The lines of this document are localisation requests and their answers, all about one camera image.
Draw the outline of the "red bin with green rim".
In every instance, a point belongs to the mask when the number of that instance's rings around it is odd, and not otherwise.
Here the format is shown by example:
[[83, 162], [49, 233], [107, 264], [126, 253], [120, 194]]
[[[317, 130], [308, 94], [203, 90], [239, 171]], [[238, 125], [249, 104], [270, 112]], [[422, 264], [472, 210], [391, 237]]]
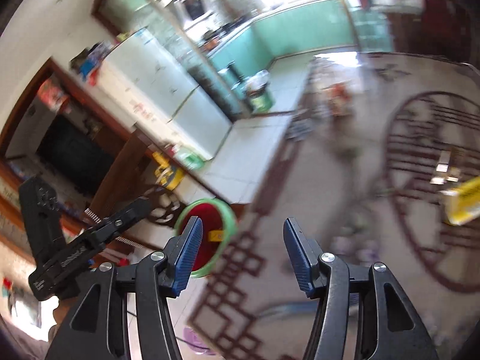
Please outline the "red bin with green rim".
[[202, 220], [202, 242], [193, 264], [191, 276], [209, 275], [217, 260], [238, 231], [238, 221], [230, 205], [216, 198], [199, 199], [188, 205], [177, 219], [174, 229], [180, 235], [191, 217]]

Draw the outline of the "open yellow medicine box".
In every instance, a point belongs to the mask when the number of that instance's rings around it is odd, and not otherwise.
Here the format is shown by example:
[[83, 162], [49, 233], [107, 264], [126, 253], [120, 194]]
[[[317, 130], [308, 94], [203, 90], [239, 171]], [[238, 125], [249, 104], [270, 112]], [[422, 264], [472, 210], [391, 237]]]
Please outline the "open yellow medicine box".
[[455, 188], [442, 191], [443, 206], [448, 222], [462, 226], [479, 217], [479, 177], [465, 181]]

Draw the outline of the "dark carved wooden chair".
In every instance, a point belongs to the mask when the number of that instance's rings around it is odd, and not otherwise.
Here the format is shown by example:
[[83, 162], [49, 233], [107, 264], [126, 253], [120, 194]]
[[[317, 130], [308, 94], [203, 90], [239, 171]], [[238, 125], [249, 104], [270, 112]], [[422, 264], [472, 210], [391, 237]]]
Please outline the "dark carved wooden chair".
[[176, 194], [160, 185], [147, 186], [143, 194], [151, 203], [151, 213], [146, 219], [152, 224], [174, 228], [176, 221], [186, 208], [185, 203]]

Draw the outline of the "yellow drink carton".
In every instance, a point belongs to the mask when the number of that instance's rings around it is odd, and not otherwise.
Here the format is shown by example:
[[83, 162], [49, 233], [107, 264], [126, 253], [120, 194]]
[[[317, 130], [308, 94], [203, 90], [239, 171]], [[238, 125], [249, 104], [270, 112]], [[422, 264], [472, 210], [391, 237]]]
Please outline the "yellow drink carton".
[[224, 240], [224, 231], [222, 229], [211, 230], [208, 233], [209, 242], [222, 242], [223, 240]]

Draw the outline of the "green detergent bottle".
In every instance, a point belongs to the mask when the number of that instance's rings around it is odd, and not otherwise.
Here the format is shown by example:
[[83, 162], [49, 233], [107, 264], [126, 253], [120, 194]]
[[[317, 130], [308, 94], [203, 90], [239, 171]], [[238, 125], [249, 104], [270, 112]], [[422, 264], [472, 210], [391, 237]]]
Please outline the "green detergent bottle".
[[182, 145], [174, 145], [172, 152], [176, 161], [190, 171], [197, 171], [204, 166], [204, 160], [199, 155]]

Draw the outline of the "white refrigerator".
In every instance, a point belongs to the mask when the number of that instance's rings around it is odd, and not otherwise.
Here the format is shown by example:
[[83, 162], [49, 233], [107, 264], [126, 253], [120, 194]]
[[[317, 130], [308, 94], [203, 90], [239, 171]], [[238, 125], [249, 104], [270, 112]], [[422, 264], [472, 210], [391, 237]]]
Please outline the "white refrigerator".
[[97, 86], [158, 141], [214, 158], [232, 124], [145, 28], [102, 61]]

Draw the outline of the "crumpled red paper trash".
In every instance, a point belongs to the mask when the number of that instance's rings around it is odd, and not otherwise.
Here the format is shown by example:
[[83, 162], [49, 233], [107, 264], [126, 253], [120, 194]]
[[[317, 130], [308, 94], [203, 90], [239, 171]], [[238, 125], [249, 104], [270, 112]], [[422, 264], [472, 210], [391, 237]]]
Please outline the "crumpled red paper trash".
[[352, 95], [346, 82], [338, 82], [324, 88], [323, 95], [331, 116], [343, 117], [352, 113]]

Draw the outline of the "green kitchen trash bin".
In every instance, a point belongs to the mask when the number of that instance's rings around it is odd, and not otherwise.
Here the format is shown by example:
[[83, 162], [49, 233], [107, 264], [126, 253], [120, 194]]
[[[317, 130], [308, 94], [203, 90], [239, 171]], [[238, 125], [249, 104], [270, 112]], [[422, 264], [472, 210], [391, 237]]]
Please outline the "green kitchen trash bin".
[[259, 71], [254, 76], [247, 78], [245, 94], [255, 113], [266, 113], [274, 104], [269, 83], [270, 74], [267, 70]]

